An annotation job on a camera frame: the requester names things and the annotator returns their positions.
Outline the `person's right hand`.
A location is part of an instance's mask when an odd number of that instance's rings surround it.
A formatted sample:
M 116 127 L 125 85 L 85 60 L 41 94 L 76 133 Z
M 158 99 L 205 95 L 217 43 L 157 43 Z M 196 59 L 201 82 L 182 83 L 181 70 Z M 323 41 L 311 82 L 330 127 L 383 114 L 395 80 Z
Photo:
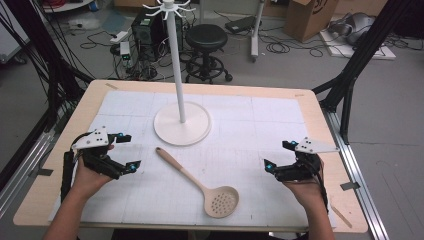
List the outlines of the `person's right hand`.
M 327 203 L 323 197 L 323 170 L 311 179 L 301 181 L 286 181 L 283 183 L 295 196 L 307 214 L 315 213 L 326 216 Z

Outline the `grey bag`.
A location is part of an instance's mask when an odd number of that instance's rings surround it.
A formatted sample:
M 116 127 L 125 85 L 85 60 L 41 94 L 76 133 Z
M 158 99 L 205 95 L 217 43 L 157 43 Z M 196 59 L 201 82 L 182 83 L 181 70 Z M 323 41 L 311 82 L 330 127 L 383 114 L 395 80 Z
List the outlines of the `grey bag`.
M 343 37 L 349 45 L 357 46 L 374 22 L 375 18 L 365 13 L 347 13 L 341 19 L 331 21 L 327 30 Z

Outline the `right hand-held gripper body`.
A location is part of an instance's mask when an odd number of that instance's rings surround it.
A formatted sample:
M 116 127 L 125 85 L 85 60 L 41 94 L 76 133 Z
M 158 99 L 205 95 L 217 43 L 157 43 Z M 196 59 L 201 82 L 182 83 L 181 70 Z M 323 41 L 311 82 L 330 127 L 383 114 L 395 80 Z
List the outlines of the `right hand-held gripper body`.
M 282 172 L 275 174 L 280 182 L 301 181 L 311 179 L 321 170 L 319 153 L 338 152 L 339 148 L 328 143 L 305 137 L 297 142 L 295 162 L 291 165 L 279 166 Z

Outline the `white floor board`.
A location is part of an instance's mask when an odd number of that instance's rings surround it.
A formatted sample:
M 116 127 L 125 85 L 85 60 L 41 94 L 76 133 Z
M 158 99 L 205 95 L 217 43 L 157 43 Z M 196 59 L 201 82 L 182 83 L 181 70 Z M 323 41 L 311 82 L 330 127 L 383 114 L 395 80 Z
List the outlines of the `white floor board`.
M 327 30 L 319 32 L 319 36 L 332 57 L 351 58 L 354 54 L 361 51 L 360 48 L 347 43 L 347 40 L 336 33 L 329 33 Z M 375 60 L 395 60 L 396 55 L 384 44 L 380 45 L 376 50 L 366 49 L 366 53 L 372 53 Z

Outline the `black round stool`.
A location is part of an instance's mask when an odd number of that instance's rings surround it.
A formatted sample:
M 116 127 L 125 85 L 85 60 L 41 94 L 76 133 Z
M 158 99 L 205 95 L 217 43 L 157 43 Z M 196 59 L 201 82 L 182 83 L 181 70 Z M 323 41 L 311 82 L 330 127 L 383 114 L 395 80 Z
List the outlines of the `black round stool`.
M 186 62 L 186 83 L 191 78 L 197 78 L 212 84 L 213 79 L 221 74 L 224 74 L 227 82 L 233 80 L 223 62 L 212 56 L 212 53 L 221 50 L 228 41 L 227 33 L 221 27 L 213 24 L 196 25 L 187 31 L 185 40 L 193 50 Z

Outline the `black metal frame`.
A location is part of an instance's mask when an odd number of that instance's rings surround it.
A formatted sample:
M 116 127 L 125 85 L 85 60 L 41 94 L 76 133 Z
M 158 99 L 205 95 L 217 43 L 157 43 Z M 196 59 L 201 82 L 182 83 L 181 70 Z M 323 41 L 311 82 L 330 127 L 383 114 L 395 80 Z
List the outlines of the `black metal frame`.
M 78 70 L 64 59 L 31 0 L 3 1 L 39 54 L 39 58 L 34 57 L 32 50 L 24 43 L 23 38 L 0 14 L 0 23 L 30 58 L 40 79 L 45 80 L 48 84 L 48 108 L 43 119 L 45 120 L 45 130 L 49 131 L 57 122 L 59 108 L 65 102 L 78 102 L 81 99 L 84 90 L 77 79 L 84 83 L 91 83 L 94 78 Z
M 413 2 L 388 0 L 343 70 L 332 80 L 312 89 L 315 94 L 328 90 L 326 97 L 319 101 L 327 112 L 335 113 L 339 103 L 343 102 L 339 134 L 346 145 L 349 145 L 349 121 L 356 80 Z

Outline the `closed cardboard box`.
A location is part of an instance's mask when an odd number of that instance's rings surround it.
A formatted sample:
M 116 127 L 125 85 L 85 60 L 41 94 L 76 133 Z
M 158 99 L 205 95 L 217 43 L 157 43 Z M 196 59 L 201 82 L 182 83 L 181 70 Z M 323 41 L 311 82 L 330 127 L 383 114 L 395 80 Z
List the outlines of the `closed cardboard box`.
M 305 42 L 327 27 L 338 2 L 339 0 L 290 0 L 284 32 Z

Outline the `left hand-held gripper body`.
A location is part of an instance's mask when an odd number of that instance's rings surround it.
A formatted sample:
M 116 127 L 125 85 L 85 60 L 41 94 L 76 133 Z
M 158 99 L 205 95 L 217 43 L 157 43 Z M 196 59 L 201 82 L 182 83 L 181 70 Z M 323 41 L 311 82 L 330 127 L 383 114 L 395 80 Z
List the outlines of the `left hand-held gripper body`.
M 82 154 L 84 165 L 90 170 L 119 179 L 121 165 L 107 155 L 117 137 L 118 134 L 109 134 L 103 126 L 78 136 L 71 144 L 71 149 Z

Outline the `round white table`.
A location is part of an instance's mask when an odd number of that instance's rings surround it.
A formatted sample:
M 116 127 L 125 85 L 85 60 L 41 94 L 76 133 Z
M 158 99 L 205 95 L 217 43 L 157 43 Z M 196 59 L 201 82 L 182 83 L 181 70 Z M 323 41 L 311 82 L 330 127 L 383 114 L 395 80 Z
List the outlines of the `round white table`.
M 94 0 L 63 0 L 63 2 L 58 5 L 43 4 L 42 7 L 46 13 L 64 12 L 88 6 L 93 1 Z

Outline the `person's left hand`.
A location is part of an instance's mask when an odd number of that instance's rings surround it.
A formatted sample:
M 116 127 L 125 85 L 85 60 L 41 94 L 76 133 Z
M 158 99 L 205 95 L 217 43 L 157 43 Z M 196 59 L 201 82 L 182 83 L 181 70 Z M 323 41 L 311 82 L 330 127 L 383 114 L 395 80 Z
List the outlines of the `person's left hand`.
M 97 193 L 111 178 L 90 170 L 84 165 L 83 158 L 78 160 L 75 179 L 69 195 L 81 201 L 87 201 Z

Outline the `black computer tower with label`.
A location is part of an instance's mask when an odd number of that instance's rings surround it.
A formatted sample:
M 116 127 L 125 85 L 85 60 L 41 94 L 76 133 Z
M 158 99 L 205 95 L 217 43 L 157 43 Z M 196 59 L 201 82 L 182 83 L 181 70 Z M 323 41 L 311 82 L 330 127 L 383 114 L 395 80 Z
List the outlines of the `black computer tower with label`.
M 143 8 L 131 24 L 139 58 L 150 62 L 159 59 L 159 45 L 165 39 L 162 17 L 153 13 L 154 10 Z

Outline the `thin wooden stick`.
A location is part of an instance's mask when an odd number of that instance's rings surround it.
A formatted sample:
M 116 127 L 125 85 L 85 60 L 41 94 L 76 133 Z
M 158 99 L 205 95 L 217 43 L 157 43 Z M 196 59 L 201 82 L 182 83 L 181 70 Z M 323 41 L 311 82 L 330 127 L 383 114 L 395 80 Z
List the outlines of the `thin wooden stick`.
M 336 214 L 338 216 L 338 218 L 341 220 L 342 222 L 342 226 L 347 227 L 347 228 L 352 228 L 353 225 L 352 223 L 342 214 L 341 211 L 339 211 L 335 206 L 330 205 L 332 211 L 334 212 L 334 214 Z

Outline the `aluminium rail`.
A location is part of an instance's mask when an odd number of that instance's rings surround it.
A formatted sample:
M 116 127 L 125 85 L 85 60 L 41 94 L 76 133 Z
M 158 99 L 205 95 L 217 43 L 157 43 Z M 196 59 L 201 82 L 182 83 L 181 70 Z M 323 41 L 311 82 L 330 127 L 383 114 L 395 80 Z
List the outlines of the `aluminium rail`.
M 37 138 L 33 138 L 29 142 L 21 157 L 21 162 L 0 191 L 0 219 L 6 215 L 26 182 L 39 175 L 54 142 L 55 132 L 42 132 Z
M 333 139 L 340 149 L 341 159 L 347 171 L 349 182 L 352 185 L 351 189 L 355 192 L 359 201 L 361 211 L 368 225 L 368 231 L 372 234 L 374 240 L 390 240 L 359 164 L 357 163 L 353 149 L 348 143 L 344 142 L 342 135 L 339 133 L 341 123 L 337 114 L 323 111 L 323 115 L 327 121 Z

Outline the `white stand pole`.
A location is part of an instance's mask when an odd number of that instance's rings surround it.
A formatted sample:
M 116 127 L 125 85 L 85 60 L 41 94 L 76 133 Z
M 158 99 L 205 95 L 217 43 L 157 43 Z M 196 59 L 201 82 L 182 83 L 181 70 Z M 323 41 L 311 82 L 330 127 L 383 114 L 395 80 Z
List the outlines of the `white stand pole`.
M 255 24 L 251 34 L 251 48 L 250 48 L 250 56 L 253 63 L 256 62 L 259 56 L 259 27 L 261 23 L 261 18 L 263 14 L 263 9 L 265 6 L 266 0 L 259 0 L 257 12 L 255 15 Z

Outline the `plain black computer tower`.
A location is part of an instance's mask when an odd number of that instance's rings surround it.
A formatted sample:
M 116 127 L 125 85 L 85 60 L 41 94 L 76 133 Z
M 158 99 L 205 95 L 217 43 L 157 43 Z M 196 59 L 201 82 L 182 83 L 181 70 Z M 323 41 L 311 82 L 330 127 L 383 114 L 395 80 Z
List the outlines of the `plain black computer tower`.
M 175 15 L 175 29 L 176 29 L 176 36 L 177 36 L 177 45 L 178 45 L 178 51 L 183 51 L 183 45 L 184 45 L 184 39 L 183 39 L 183 21 L 181 17 L 178 17 Z

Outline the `black flat device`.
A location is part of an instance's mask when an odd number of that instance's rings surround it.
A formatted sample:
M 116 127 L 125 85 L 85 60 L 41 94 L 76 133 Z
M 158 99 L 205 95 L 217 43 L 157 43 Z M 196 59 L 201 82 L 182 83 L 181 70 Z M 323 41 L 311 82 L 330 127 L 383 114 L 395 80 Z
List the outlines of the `black flat device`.
M 256 18 L 254 16 L 244 17 L 242 19 L 230 21 L 225 24 L 225 28 L 231 33 L 240 33 L 243 31 L 249 31 L 255 25 Z

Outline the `white power strip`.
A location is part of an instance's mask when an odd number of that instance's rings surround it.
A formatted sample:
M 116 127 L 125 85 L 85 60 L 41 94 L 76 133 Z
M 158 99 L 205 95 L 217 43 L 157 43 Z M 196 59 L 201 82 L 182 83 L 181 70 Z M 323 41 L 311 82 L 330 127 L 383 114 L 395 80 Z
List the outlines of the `white power strip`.
M 121 31 L 115 37 L 110 39 L 111 44 L 118 44 L 128 36 L 128 31 Z

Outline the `white grid mat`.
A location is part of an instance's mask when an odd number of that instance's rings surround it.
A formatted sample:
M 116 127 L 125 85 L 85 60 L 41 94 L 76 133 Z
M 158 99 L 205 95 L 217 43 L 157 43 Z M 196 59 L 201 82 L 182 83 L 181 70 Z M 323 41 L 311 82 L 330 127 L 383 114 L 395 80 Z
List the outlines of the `white grid mat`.
M 173 94 L 109 92 L 91 126 L 131 135 L 111 151 L 113 160 L 138 160 L 139 170 L 105 185 L 87 203 L 85 223 L 171 225 L 209 228 L 306 227 L 302 206 L 293 194 L 264 169 L 294 163 L 283 141 L 307 136 L 300 106 L 293 99 L 224 95 L 186 95 L 209 112 L 212 128 L 205 139 L 187 147 L 172 146 L 155 133 L 157 112 L 176 101 Z M 230 216 L 215 219 L 203 207 L 200 189 L 159 157 L 161 147 L 202 184 L 232 186 L 239 203 Z

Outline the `white hook stand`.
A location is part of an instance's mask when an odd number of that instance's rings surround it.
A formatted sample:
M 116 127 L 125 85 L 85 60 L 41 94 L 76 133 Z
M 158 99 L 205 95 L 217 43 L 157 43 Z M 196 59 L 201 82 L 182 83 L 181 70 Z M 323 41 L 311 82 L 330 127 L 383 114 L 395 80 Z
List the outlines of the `white hook stand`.
M 183 4 L 176 4 L 174 0 L 157 2 L 158 6 L 145 5 L 145 8 L 154 10 L 152 16 L 162 13 L 166 22 L 177 102 L 158 111 L 154 119 L 154 130 L 168 144 L 190 146 L 202 141 L 212 127 L 210 114 L 203 106 L 184 100 L 175 17 L 182 17 L 179 11 L 185 11 L 190 0 Z

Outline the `beige slotted spoon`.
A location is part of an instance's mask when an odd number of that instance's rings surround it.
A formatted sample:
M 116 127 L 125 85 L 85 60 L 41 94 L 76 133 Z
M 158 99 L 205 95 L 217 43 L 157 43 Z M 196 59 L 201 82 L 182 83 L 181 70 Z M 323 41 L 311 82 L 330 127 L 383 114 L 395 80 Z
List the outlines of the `beige slotted spoon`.
M 225 218 L 236 210 L 239 203 L 239 193 L 235 188 L 231 186 L 207 188 L 163 148 L 156 147 L 155 152 L 200 189 L 204 198 L 204 211 L 208 216 L 212 218 Z

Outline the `white device with green display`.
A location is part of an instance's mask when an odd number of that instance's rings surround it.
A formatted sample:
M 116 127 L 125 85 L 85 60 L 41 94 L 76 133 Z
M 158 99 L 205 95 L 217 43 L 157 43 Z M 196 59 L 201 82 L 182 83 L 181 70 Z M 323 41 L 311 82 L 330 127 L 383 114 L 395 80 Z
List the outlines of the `white device with green display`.
M 128 41 L 122 41 L 120 43 L 120 56 L 125 67 L 131 67 L 131 53 L 130 44 Z

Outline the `open cardboard box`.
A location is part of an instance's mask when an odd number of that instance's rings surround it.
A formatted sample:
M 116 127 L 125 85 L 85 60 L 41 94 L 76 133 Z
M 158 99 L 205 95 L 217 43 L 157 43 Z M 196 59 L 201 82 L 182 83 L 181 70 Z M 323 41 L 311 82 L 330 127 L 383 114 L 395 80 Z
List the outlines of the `open cardboard box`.
M 142 7 L 144 4 L 149 4 L 145 0 L 113 0 L 116 7 Z

